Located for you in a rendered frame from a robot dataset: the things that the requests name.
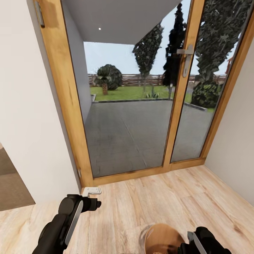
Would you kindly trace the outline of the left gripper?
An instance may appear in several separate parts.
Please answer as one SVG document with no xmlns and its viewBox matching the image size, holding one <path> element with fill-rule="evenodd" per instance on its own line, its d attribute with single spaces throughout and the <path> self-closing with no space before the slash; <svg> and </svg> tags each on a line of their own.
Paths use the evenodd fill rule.
<svg viewBox="0 0 254 254">
<path fill-rule="evenodd" d="M 83 197 L 86 200 L 86 207 L 83 212 L 86 211 L 96 211 L 97 208 L 100 208 L 101 201 L 98 201 L 97 198 Z M 81 211 L 81 213 L 83 213 Z"/>
</svg>

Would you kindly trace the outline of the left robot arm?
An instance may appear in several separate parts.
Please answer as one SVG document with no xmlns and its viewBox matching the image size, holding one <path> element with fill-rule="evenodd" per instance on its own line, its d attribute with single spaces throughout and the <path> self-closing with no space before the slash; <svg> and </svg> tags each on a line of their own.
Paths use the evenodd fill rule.
<svg viewBox="0 0 254 254">
<path fill-rule="evenodd" d="M 85 187 L 82 195 L 68 194 L 60 203 L 58 214 L 42 230 L 32 254 L 63 254 L 71 240 L 81 213 L 96 211 L 101 201 L 90 194 L 101 194 L 99 187 Z"/>
</svg>

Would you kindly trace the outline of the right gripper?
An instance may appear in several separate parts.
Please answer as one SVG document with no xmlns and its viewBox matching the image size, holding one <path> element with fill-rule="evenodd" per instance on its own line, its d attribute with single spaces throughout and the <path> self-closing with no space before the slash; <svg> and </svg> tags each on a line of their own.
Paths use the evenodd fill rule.
<svg viewBox="0 0 254 254">
<path fill-rule="evenodd" d="M 180 247 L 178 247 L 177 254 L 195 254 L 192 242 L 190 244 L 181 243 Z"/>
</svg>

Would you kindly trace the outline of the trash can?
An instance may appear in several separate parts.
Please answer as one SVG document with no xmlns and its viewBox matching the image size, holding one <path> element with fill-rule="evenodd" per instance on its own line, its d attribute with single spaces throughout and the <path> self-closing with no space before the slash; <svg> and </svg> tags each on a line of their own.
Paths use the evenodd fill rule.
<svg viewBox="0 0 254 254">
<path fill-rule="evenodd" d="M 172 226 L 157 223 L 146 233 L 145 254 L 177 254 L 181 243 L 184 239 Z"/>
</svg>

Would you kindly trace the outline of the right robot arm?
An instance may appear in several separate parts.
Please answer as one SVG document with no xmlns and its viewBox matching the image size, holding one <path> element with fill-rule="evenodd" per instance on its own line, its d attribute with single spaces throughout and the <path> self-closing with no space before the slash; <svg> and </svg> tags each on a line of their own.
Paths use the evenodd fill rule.
<svg viewBox="0 0 254 254">
<path fill-rule="evenodd" d="M 232 254 L 224 248 L 206 227 L 196 228 L 196 232 L 187 232 L 189 244 L 181 243 L 177 254 Z"/>
</svg>

